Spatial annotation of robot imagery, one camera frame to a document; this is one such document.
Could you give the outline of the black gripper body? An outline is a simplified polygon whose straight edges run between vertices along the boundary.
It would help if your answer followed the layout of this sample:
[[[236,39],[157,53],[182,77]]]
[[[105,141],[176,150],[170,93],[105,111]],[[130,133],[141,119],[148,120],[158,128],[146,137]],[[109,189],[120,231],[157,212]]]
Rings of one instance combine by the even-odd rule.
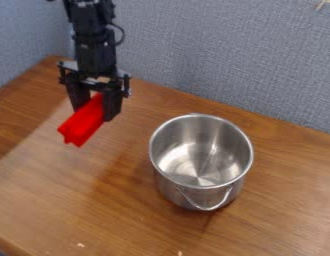
[[[76,59],[57,63],[58,82],[65,89],[67,84],[81,84],[89,92],[120,90],[122,97],[128,97],[130,75],[118,69],[116,56],[116,47],[124,39],[116,40],[112,28],[73,31],[72,39]]]

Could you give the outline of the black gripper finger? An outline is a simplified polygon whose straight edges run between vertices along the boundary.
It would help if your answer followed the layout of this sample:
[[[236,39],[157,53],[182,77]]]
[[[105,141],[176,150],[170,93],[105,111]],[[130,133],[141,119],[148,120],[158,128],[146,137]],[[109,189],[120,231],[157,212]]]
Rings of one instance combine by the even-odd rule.
[[[69,96],[73,111],[77,111],[90,100],[90,92],[81,84],[67,84],[66,93]]]
[[[120,90],[108,90],[102,92],[102,111],[104,121],[109,122],[121,112],[122,93]]]

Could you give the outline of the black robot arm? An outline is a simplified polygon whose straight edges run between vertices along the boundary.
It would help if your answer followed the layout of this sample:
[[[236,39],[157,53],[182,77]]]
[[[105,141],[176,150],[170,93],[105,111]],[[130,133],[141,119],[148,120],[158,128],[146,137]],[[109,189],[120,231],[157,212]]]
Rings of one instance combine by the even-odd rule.
[[[70,104],[78,111],[90,100],[90,92],[102,96],[102,120],[121,112],[122,99],[130,95],[130,74],[117,67],[116,48],[125,40],[112,0],[62,0],[72,24],[73,61],[58,61],[58,82],[65,86]]]

